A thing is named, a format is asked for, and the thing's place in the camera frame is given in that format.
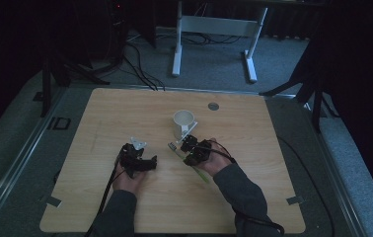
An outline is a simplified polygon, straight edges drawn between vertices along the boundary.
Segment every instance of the wooden tabletop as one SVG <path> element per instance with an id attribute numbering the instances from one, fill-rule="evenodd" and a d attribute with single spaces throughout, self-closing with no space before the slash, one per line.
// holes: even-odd
<path id="1" fill-rule="evenodd" d="M 212 111 L 209 103 L 217 103 Z M 189 110 L 198 121 L 192 135 L 215 137 L 265 195 L 268 216 L 286 233 L 305 223 L 263 97 L 222 93 L 96 89 L 69 149 L 40 228 L 86 232 L 101 203 L 113 162 L 130 137 L 147 142 L 143 158 L 158 156 L 138 195 L 138 233 L 235 233 L 234 212 L 211 177 L 204 183 L 173 153 L 173 114 Z"/>

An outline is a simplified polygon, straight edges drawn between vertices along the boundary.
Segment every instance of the black cloth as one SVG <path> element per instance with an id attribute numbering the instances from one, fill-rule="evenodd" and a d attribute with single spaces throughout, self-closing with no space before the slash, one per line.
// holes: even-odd
<path id="1" fill-rule="evenodd" d="M 237 165 L 232 164 L 213 178 L 223 197 L 236 210 L 249 217 L 270 221 L 267 216 L 266 200 L 261 188 L 254 184 Z M 93 234 L 98 237 L 134 236 L 134 212 L 137 198 L 127 191 L 114 191 L 104 212 L 94 221 Z M 269 226 L 254 224 L 236 215 L 237 236 L 281 236 Z"/>

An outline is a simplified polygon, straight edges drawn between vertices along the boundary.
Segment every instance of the hand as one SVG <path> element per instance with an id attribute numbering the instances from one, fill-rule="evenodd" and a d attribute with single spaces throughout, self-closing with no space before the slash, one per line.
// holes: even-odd
<path id="1" fill-rule="evenodd" d="M 211 149 L 220 151 L 226 155 L 228 153 L 221 148 L 216 142 L 211 142 Z M 196 165 L 197 168 L 206 171 L 211 177 L 214 177 L 219 171 L 221 171 L 224 167 L 232 164 L 227 157 L 224 157 L 216 152 L 211 152 L 208 160 L 203 161 Z"/>
<path id="2" fill-rule="evenodd" d="M 134 178 L 131 179 L 126 172 L 122 169 L 121 165 L 118 163 L 116 166 L 115 177 L 116 178 L 112 183 L 112 188 L 116 190 L 125 190 L 129 191 L 137 196 L 138 189 L 144 178 L 146 177 L 147 171 L 137 172 L 134 174 Z"/>

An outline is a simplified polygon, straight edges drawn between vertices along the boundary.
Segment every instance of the white metal frame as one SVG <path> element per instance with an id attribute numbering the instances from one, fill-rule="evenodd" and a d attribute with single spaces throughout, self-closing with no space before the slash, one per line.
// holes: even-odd
<path id="1" fill-rule="evenodd" d="M 258 38 L 261 34 L 266 11 L 266 7 L 261 8 L 261 12 L 259 13 L 259 17 L 256 21 L 183 16 L 183 2 L 179 1 L 177 20 L 177 46 L 175 49 L 172 75 L 176 77 L 180 76 L 181 57 L 183 54 L 183 46 L 181 45 L 182 32 L 206 33 L 252 38 L 249 50 L 245 50 L 245 61 L 248 67 L 249 78 L 251 82 L 257 82 L 258 77 L 254 66 L 253 55 L 258 43 Z"/>

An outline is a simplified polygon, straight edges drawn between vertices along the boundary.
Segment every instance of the white cup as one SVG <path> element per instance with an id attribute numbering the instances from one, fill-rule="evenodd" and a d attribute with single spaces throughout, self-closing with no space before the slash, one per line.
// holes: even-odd
<path id="1" fill-rule="evenodd" d="M 174 136 L 177 140 L 184 139 L 198 124 L 190 111 L 177 111 L 174 114 Z"/>

